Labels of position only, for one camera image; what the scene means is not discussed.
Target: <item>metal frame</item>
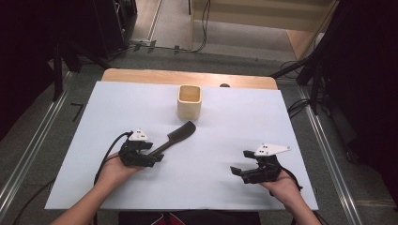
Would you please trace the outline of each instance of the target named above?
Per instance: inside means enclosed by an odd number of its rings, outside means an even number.
[[[55,117],[58,115],[65,98],[68,95],[70,84],[74,78],[74,72],[68,72],[64,78],[64,92],[61,94],[57,101],[52,102],[41,121],[38,129],[23,153],[18,165],[15,167],[10,178],[7,180],[6,184],[3,186],[0,193],[0,223],[6,215],[6,212],[11,205],[19,187],[21,186],[24,178],[26,177],[30,166],[32,165],[35,157],[49,132]]]
[[[310,98],[307,91],[304,90],[304,88],[302,88],[301,86],[298,87],[298,91],[301,98]],[[362,224],[357,206],[354,203],[354,200],[351,196],[351,192],[348,189],[348,186],[343,178],[342,172],[340,171],[337,161],[333,155],[328,139],[325,135],[324,129],[322,128],[322,125],[319,121],[319,117],[314,114],[310,106],[306,107],[306,111],[310,119],[311,125],[313,126],[315,136],[318,139],[322,155],[328,166],[331,179],[336,188],[337,194],[339,195],[339,199],[340,202],[342,203],[348,222],[349,224],[352,225]]]
[[[148,34],[148,40],[151,41],[153,38],[153,35],[155,33],[155,27],[156,24],[158,23],[159,15],[161,14],[161,6],[163,5],[163,0],[160,0],[158,3],[158,7],[156,8],[156,13],[155,17],[153,18],[152,25],[150,26],[149,34]]]

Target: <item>white paper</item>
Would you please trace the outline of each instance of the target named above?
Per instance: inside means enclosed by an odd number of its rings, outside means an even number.
[[[281,92],[203,86],[196,131],[164,154],[162,162],[136,173],[103,204],[122,210],[278,210],[283,205],[260,185],[244,184],[230,166],[255,169],[261,143],[291,146],[280,163],[294,173],[302,196],[318,209]],[[141,128],[153,143],[186,123],[176,114],[178,85],[97,82],[55,181],[46,209],[67,209],[93,187],[100,163],[117,136]],[[120,149],[122,138],[113,152]]]

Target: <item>black handle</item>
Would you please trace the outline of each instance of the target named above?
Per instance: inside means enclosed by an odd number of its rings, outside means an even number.
[[[164,143],[162,146],[160,146],[159,148],[157,148],[153,152],[149,153],[148,156],[149,157],[154,157],[154,156],[160,154],[161,152],[163,152],[164,150],[169,148],[171,145],[173,145],[173,143],[175,143],[175,142],[169,141],[169,142]]]

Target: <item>wire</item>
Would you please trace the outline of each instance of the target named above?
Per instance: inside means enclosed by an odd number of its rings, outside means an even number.
[[[300,99],[293,103],[288,109],[287,113],[289,114],[289,118],[292,119],[297,114],[299,114],[306,106],[310,105],[311,101],[309,99]]]
[[[207,1],[205,8],[203,10],[203,14],[202,14],[202,29],[203,29],[203,34],[204,34],[204,38],[202,41],[202,45],[197,49],[197,50],[184,50],[184,49],[179,49],[177,50],[176,48],[169,48],[169,47],[158,47],[158,46],[144,46],[144,45],[140,45],[140,48],[148,48],[148,49],[163,49],[163,50],[173,50],[173,51],[179,51],[181,53],[199,53],[200,51],[202,51],[207,43],[207,23],[208,23],[208,15],[210,14],[210,5],[211,2],[210,0]],[[130,45],[126,50],[123,51],[119,51],[119,52],[115,52],[112,53],[110,55],[113,54],[117,54],[117,53],[125,53],[127,51],[133,50],[135,49],[135,47],[137,47],[138,45]]]
[[[21,209],[20,213],[18,214],[18,216],[15,218],[14,222],[12,223],[13,225],[17,225],[20,223],[20,219],[21,216],[23,215],[24,210],[27,208],[27,206],[47,187],[50,187],[53,182],[55,181],[55,178],[53,180],[51,180],[49,183],[47,183],[46,185],[44,185],[40,190],[38,190],[28,201],[27,203],[23,206],[23,208]]]
[[[287,63],[297,63],[298,61],[286,61],[286,62],[284,62],[284,63],[282,63],[280,66],[279,66],[279,69],[282,69],[283,68],[283,66],[285,65],[285,64],[287,64]],[[296,78],[294,78],[294,77],[289,77],[289,76],[287,76],[286,74],[284,74],[284,77],[286,77],[286,78],[288,78],[288,79],[296,79]]]
[[[207,42],[207,22],[208,22],[208,15],[210,14],[210,4],[211,4],[210,0],[208,0],[206,5],[205,5],[205,9],[203,10],[203,14],[202,14],[202,29],[203,29],[203,34],[204,34],[202,45],[199,47],[199,49],[197,49],[195,51],[192,51],[193,53],[199,53],[206,46],[206,42]],[[206,17],[206,24],[204,24],[206,8],[207,8],[207,17]]]
[[[95,177],[95,179],[94,179],[94,185],[97,183],[97,181],[98,181],[98,179],[99,179],[99,176],[100,176],[100,172],[102,171],[102,167],[103,167],[103,165],[105,164],[105,162],[107,161],[107,157],[109,156],[109,153],[110,153],[110,152],[112,151],[112,149],[114,148],[115,144],[116,144],[123,136],[128,136],[128,137],[129,137],[131,134],[132,134],[132,131],[131,131],[131,132],[122,133],[122,134],[120,134],[120,136],[117,137],[117,138],[114,140],[114,142],[111,144],[111,147],[109,147],[108,152],[106,152],[105,157],[103,157],[103,160],[102,160],[102,162],[101,162],[101,164],[100,164],[100,166],[99,166],[99,170],[97,171],[96,177]]]
[[[320,215],[318,212],[315,212],[315,211],[313,211],[313,212],[314,212],[315,216],[318,218],[319,222],[321,222],[321,224],[323,224],[323,223],[322,223],[322,221],[323,221],[323,222],[325,222],[326,225],[329,225],[329,224],[325,221],[325,219],[324,219],[323,217],[321,217],[321,215]]]
[[[99,170],[97,171],[96,177],[94,178],[94,185],[97,183],[99,177],[100,177],[100,172],[102,171],[103,165],[105,164],[105,162],[107,162],[109,159],[111,158],[115,158],[115,157],[110,157],[107,158],[109,156],[109,153],[111,153],[112,149],[114,148],[115,144],[123,137],[123,136],[130,136],[132,134],[131,132],[124,132],[122,134],[119,135],[119,137],[117,137],[114,142],[111,144],[111,146],[108,149],[108,152],[106,152],[105,156],[103,157],[103,160],[101,162],[101,164],[99,165]],[[94,215],[93,217],[93,223],[94,225],[98,224],[98,214],[96,213],[96,215]]]

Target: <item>wooden table edge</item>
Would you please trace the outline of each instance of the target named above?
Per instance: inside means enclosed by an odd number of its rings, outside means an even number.
[[[188,71],[109,68],[103,73],[103,82],[194,84],[200,86],[220,86],[227,83],[231,87],[278,90],[273,78],[249,75],[200,73]]]

